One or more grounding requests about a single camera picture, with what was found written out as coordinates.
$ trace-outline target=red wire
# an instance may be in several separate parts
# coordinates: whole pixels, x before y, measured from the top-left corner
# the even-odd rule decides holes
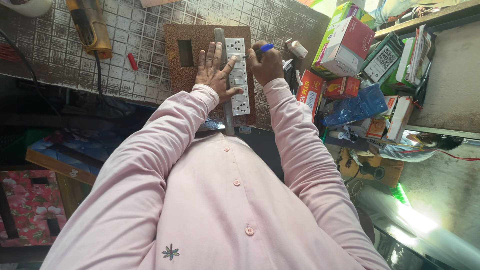
[[[449,154],[447,152],[443,152],[441,150],[438,150],[438,149],[427,149],[427,150],[424,150],[424,151],[439,151],[439,152],[442,152],[444,154],[447,154],[449,155],[450,157],[452,158],[456,158],[456,159],[459,159],[459,160],[466,160],[466,161],[477,161],[477,160],[480,160],[479,158],[459,158],[459,157],[456,157],[452,154]],[[412,153],[412,152],[421,152],[421,150],[410,150],[410,151],[394,151],[394,152],[397,152],[397,153]]]

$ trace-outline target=shirt button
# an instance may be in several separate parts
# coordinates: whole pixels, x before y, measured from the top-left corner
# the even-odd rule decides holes
[[[246,233],[248,236],[252,236],[254,232],[255,232],[255,231],[254,231],[253,228],[251,228],[251,227],[247,227],[247,228],[245,229],[245,233]]]

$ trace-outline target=qr code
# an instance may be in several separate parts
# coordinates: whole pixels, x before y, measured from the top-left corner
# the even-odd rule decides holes
[[[380,54],[375,58],[384,69],[388,69],[397,60],[397,56],[392,53],[389,47],[384,47]]]

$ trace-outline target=switch plate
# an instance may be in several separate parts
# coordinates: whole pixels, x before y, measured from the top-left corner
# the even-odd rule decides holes
[[[232,97],[233,115],[243,115],[250,113],[250,104],[248,99],[247,67],[245,58],[245,42],[242,37],[225,38],[227,60],[232,55],[237,56],[237,61],[233,65],[233,70],[228,74],[230,87],[242,87],[243,94]]]

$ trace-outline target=blue plastic bag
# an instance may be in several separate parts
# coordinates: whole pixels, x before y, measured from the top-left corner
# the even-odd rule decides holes
[[[322,111],[328,127],[341,126],[354,121],[369,118],[388,110],[379,84],[363,89],[354,98],[334,100],[325,105]]]

